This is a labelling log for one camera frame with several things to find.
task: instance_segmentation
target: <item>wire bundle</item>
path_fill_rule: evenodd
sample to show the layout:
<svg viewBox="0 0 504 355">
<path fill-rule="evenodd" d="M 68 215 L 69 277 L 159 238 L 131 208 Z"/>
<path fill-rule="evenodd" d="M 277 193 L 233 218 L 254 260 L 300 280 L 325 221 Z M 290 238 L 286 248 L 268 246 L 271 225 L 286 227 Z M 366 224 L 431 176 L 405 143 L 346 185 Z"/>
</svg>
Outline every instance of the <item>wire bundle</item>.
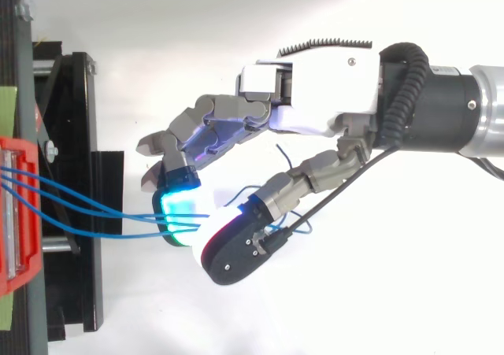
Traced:
<svg viewBox="0 0 504 355">
<path fill-rule="evenodd" d="M 287 162 L 291 166 L 291 160 L 289 157 L 285 154 L 285 152 L 278 146 L 278 149 L 280 152 L 287 158 Z M 23 205 L 26 205 L 27 208 L 29 208 L 32 212 L 34 212 L 36 215 L 40 216 L 47 222 L 53 224 L 55 227 L 59 227 L 60 229 L 67 231 L 69 233 L 73 233 L 74 235 L 82 235 L 85 237 L 92 237 L 92 238 L 100 238 L 100 239 L 144 239 L 144 238 L 152 238 L 152 237 L 160 237 L 160 236 L 166 236 L 166 235 L 175 235 L 178 233 L 185 233 L 185 232 L 194 232 L 198 230 L 199 224 L 191 224 L 191 223 L 180 223 L 180 222 L 172 222 L 170 221 L 169 223 L 166 220 L 153 220 L 153 219 L 165 219 L 166 217 L 198 217 L 198 218 L 206 218 L 209 217 L 207 214 L 155 214 L 155 213 L 147 213 L 147 214 L 138 214 L 138 215 L 131 215 L 127 213 L 123 213 L 121 211 L 117 211 L 115 209 L 112 209 L 106 205 L 103 205 L 93 199 L 88 198 L 85 195 L 82 195 L 66 186 L 61 185 L 60 183 L 54 182 L 51 179 L 44 178 L 42 176 L 38 176 L 37 174 L 33 174 L 30 172 L 25 172 L 21 170 L 17 170 L 15 168 L 7 168 L 7 167 L 1 167 L 0 168 L 2 172 L 8 172 L 14 175 L 22 175 L 22 176 L 27 176 L 28 178 L 31 179 L 36 179 L 40 183 L 45 183 L 49 186 L 55 187 L 58 190 L 64 191 L 66 194 L 69 194 L 73 196 L 74 198 L 77 198 L 81 200 L 82 202 L 90 205 L 91 207 L 95 207 L 96 209 L 100 210 L 93 210 L 93 209 L 87 209 L 84 207 L 80 207 L 78 205 L 74 205 L 71 202 L 67 202 L 66 200 L 59 198 L 58 196 L 48 193 L 44 190 L 40 190 L 39 188 L 35 188 L 29 184 L 22 183 L 21 181 L 11 178 L 7 176 L 6 174 L 2 173 L 2 183 L 1 186 L 2 188 L 9 192 L 12 196 L 14 196 L 20 203 Z M 96 217 L 104 217 L 104 218 L 112 218 L 112 219 L 129 219 L 129 220 L 135 220 L 135 221 L 140 221 L 144 223 L 149 223 L 149 224 L 162 224 L 162 225 L 173 225 L 173 226 L 180 226 L 180 227 L 187 227 L 187 229 L 180 229 L 177 231 L 163 231 L 163 232 L 155 232 L 155 233 L 146 233 L 146 234 L 139 234 L 139 235 L 111 235 L 111 234 L 106 234 L 106 233 L 95 233 L 91 231 L 83 231 L 80 229 L 75 229 L 74 227 L 70 227 L 66 224 L 63 224 L 59 222 L 58 220 L 55 220 L 53 217 L 50 217 L 37 209 L 35 206 L 31 205 L 26 199 L 24 199 L 20 194 L 18 194 L 13 188 L 8 187 L 3 181 L 10 182 L 16 187 L 22 187 L 25 188 L 29 191 L 35 192 L 36 194 L 39 194 L 40 196 L 43 196 L 45 198 L 49 198 L 50 200 L 55 201 L 56 203 L 63 205 L 67 208 L 70 208 L 76 212 L 89 215 L 89 216 L 96 216 Z M 233 203 L 234 200 L 238 198 L 238 196 L 241 195 L 242 192 L 244 192 L 247 189 L 250 188 L 259 188 L 259 186 L 245 186 L 231 201 L 229 201 L 226 206 L 230 205 Z M 292 212 L 296 216 L 301 216 L 299 213 Z M 277 225 L 269 225 L 271 228 L 274 230 L 280 229 L 281 225 L 284 223 L 284 221 L 287 218 L 287 214 L 282 218 L 282 220 L 277 224 Z M 297 231 L 298 233 L 303 233 L 303 234 L 309 234 L 312 232 L 313 228 L 310 223 L 307 223 L 307 226 L 309 228 L 308 231 Z"/>
</svg>

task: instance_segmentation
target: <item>cyan light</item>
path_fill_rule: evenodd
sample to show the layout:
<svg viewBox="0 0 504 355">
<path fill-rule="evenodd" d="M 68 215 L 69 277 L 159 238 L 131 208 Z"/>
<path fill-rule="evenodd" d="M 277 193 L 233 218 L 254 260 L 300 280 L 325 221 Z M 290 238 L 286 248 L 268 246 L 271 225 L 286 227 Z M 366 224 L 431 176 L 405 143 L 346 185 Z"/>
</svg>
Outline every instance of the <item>cyan light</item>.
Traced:
<svg viewBox="0 0 504 355">
<path fill-rule="evenodd" d="M 194 214 L 211 213 L 214 210 L 213 199 L 210 198 L 202 187 L 192 190 L 167 193 L 161 196 L 161 209 L 167 214 Z M 177 231 L 184 229 L 181 226 L 170 225 L 170 222 L 201 224 L 204 218 L 194 217 L 166 217 L 167 230 Z M 195 238 L 194 232 L 176 233 L 172 238 L 182 246 L 192 246 Z"/>
</svg>

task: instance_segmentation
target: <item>black cable tube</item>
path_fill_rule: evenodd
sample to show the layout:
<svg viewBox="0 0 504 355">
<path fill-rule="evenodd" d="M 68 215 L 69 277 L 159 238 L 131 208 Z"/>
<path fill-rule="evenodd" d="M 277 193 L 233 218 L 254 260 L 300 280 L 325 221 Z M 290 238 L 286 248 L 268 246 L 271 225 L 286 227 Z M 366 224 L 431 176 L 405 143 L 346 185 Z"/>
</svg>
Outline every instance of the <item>black cable tube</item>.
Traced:
<svg viewBox="0 0 504 355">
<path fill-rule="evenodd" d="M 384 115 L 381 136 L 388 146 L 402 145 L 402 137 L 415 103 L 425 85 L 428 57 L 416 44 L 397 43 L 380 52 L 381 62 L 405 62 L 406 77 Z"/>
</svg>

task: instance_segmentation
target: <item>silver cylinder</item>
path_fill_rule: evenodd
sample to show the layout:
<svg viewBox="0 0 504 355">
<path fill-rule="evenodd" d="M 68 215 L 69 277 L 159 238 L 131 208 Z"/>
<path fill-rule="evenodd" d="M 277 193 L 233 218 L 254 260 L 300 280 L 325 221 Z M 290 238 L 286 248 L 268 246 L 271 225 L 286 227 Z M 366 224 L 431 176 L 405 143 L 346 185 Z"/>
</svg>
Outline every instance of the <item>silver cylinder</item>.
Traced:
<svg viewBox="0 0 504 355">
<path fill-rule="evenodd" d="M 53 65 L 54 60 L 35 60 L 33 61 L 33 75 L 37 77 L 48 76 Z"/>
<path fill-rule="evenodd" d="M 42 251 L 44 253 L 63 253 L 72 251 L 66 237 L 45 237 L 42 239 Z"/>
<path fill-rule="evenodd" d="M 466 157 L 504 157 L 504 68 L 476 65 L 470 70 L 480 87 L 480 122 L 460 153 Z"/>
</svg>

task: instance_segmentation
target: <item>white wall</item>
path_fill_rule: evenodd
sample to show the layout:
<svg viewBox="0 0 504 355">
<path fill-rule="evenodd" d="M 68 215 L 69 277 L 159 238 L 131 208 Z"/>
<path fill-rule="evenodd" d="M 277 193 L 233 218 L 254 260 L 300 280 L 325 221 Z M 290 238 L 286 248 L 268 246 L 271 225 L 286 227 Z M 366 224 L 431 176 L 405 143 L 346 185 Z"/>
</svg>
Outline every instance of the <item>white wall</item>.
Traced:
<svg viewBox="0 0 504 355">
<path fill-rule="evenodd" d="M 377 49 L 410 41 L 434 65 L 504 65 L 503 0 L 35 3 L 35 39 L 62 40 L 65 52 L 98 62 L 99 147 L 126 152 L 130 213 L 151 209 L 139 181 L 157 161 L 135 153 L 138 139 L 201 94 L 232 93 L 242 65 L 280 46 L 316 37 L 371 39 Z M 238 146 L 201 172 L 217 204 L 285 169 L 276 142 L 295 163 L 335 146 L 274 134 Z M 162 239 L 104 241 L 106 321 L 93 334 L 70 327 L 50 353 L 502 353 L 502 188 L 461 157 L 397 153 L 318 214 L 312 235 L 296 235 L 230 287 L 212 284 L 190 250 Z M 156 230 L 124 223 L 126 233 Z"/>
</svg>

